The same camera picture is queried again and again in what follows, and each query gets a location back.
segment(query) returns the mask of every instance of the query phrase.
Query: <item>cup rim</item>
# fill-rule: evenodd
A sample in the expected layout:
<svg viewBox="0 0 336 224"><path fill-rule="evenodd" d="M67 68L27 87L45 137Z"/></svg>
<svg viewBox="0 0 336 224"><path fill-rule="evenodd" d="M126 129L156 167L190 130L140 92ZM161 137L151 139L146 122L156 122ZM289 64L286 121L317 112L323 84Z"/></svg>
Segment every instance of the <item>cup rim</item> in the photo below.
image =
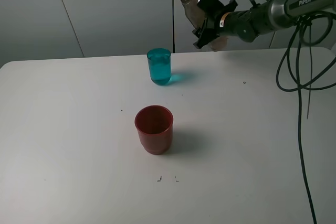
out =
<svg viewBox="0 0 336 224"><path fill-rule="evenodd" d="M169 126L167 127L167 129L164 130L163 132L160 132L160 133L157 133L157 134L149 134L149 133L143 132L141 129L139 129L138 124L137 124L137 118L138 118L138 116L140 115L140 113L141 113L142 111L144 111L145 109L152 108L152 107L162 108L162 109L166 110L166 111L168 112L170 118L171 118L171 122L170 122ZM167 131L172 127L172 125L173 125L173 121L174 121L174 117L173 117L172 112L171 112L169 109L167 109L166 107L161 106L161 105L149 105L149 106L147 106L147 107L144 107L143 109L141 109L141 110L137 113L137 115L135 116L135 119L134 119L134 124L135 124L136 129L137 129L138 131L140 131L142 134L145 134L145 135L147 135L147 136L158 136L158 135L161 135L161 134L164 134L165 132L167 132Z"/></svg>
<svg viewBox="0 0 336 224"><path fill-rule="evenodd" d="M166 52L169 52L169 58L170 58L171 55L172 55L172 53L171 53L168 49L166 49L166 48L153 48L153 49L151 49L151 50L149 50L149 51L147 52L147 59L151 60L151 59L148 57L149 53L151 53L152 51L157 50L157 49L163 49L163 50L165 50Z"/></svg>

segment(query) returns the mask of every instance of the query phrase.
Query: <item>blue glass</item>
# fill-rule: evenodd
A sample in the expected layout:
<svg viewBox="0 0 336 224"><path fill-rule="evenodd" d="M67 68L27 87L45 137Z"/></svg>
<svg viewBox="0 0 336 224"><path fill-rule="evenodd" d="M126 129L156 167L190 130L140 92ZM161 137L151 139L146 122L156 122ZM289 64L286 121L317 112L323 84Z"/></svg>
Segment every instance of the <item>blue glass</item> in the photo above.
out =
<svg viewBox="0 0 336 224"><path fill-rule="evenodd" d="M157 85L165 85L171 77L170 51L164 48L155 48L147 53L151 79Z"/></svg>

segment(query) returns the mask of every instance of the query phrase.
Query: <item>plastic bottle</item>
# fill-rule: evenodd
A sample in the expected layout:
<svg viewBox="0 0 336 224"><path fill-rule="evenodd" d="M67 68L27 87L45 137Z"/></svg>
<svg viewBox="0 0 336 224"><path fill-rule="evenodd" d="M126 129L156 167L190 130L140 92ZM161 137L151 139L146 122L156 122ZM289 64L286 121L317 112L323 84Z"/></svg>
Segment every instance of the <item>plastic bottle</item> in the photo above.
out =
<svg viewBox="0 0 336 224"><path fill-rule="evenodd" d="M181 0L184 7L185 16L188 18L190 23L195 29L202 27L203 21L205 19L205 13L197 6L198 0ZM220 36L217 39L209 43L210 48L213 51L222 50L227 43L227 38L225 36Z"/></svg>

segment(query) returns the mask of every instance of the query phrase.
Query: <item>black mount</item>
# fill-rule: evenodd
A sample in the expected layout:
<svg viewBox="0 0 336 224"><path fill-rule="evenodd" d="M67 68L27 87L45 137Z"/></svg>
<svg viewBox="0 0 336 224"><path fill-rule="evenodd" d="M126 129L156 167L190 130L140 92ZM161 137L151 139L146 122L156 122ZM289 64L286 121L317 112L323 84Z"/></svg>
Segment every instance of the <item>black mount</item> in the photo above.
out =
<svg viewBox="0 0 336 224"><path fill-rule="evenodd" d="M220 19L225 13L233 12L237 5L235 0L231 0L227 5L223 5L219 0L198 0L197 6L205 12L206 18L201 28L193 30L193 34L198 38L194 46L201 49L218 38L220 35L216 27L219 27Z"/></svg>

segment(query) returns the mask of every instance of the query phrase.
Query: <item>white table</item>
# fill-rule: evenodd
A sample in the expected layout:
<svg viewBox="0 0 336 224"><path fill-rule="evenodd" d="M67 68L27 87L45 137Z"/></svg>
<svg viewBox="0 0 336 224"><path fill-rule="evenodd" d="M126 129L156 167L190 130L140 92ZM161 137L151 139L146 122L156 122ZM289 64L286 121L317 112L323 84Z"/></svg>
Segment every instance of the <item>white table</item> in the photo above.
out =
<svg viewBox="0 0 336 224"><path fill-rule="evenodd" d="M0 223L312 223L297 94L275 84L283 52L174 54L172 70L185 79L166 87L151 82L146 56L5 65ZM334 57L323 48L313 55L315 73ZM294 86L286 72L281 80ZM319 84L335 81L333 68ZM308 181L318 223L336 223L336 88L312 93L308 120L307 94ZM150 104L174 115L165 155L147 153L134 127Z"/></svg>

